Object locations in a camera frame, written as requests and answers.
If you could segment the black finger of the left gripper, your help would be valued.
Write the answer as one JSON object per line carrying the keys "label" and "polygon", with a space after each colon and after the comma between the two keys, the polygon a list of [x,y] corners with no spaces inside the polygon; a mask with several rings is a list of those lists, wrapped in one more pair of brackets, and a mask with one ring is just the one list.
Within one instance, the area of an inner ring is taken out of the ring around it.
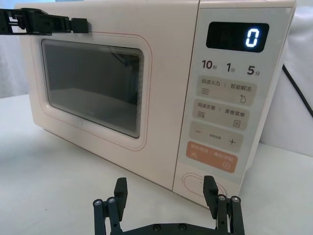
{"label": "black finger of the left gripper", "polygon": [[52,20],[53,33],[88,33],[88,21],[85,18],[56,16]]}

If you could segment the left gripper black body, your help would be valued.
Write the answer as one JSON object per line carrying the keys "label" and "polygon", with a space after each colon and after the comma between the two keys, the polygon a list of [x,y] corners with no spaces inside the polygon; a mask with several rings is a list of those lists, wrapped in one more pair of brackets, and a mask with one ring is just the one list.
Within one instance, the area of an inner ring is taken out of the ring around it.
{"label": "left gripper black body", "polygon": [[1,35],[51,35],[53,24],[46,12],[35,8],[1,9]]}

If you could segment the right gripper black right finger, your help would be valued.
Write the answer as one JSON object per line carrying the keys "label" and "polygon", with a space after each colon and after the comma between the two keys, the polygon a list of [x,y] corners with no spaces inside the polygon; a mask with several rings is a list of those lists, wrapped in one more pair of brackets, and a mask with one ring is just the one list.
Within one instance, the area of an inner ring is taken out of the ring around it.
{"label": "right gripper black right finger", "polygon": [[241,199],[238,196],[226,197],[219,194],[214,177],[205,176],[203,195],[210,209],[212,218],[216,221],[211,235],[244,235],[244,222],[241,208]]}

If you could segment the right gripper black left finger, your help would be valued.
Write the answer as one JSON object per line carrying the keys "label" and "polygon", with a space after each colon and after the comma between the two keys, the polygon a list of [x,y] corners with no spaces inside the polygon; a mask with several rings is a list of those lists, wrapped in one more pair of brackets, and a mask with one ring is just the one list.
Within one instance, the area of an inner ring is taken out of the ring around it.
{"label": "right gripper black left finger", "polygon": [[110,219],[111,234],[122,234],[120,222],[123,218],[124,209],[128,196],[127,179],[118,178],[114,188],[114,196],[109,197],[106,201],[96,199],[93,202],[94,211],[94,234],[105,235],[106,218]]}

